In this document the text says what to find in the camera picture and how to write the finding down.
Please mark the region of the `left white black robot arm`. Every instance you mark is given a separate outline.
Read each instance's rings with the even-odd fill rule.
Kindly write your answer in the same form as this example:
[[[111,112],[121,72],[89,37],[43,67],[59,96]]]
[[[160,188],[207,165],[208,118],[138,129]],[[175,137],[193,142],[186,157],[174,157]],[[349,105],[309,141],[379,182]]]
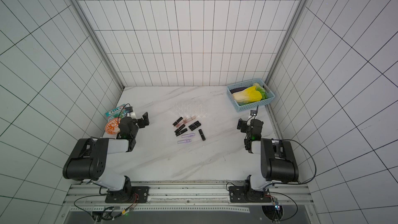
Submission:
[[[63,177],[75,181],[90,180],[107,189],[106,203],[146,203],[149,187],[133,187],[130,178],[107,165],[111,154],[132,152],[139,129],[149,125],[148,113],[136,119],[120,119],[116,139],[79,139],[63,167]]]

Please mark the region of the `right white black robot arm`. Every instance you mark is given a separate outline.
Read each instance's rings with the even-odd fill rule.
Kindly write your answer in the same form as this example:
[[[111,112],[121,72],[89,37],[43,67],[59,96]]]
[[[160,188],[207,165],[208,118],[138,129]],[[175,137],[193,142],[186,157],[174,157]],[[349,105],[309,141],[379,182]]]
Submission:
[[[263,138],[263,121],[240,119],[237,129],[244,133],[244,147],[260,156],[260,174],[249,175],[243,186],[227,187],[232,203],[272,203],[267,189],[276,183],[297,183],[299,170],[290,141]]]

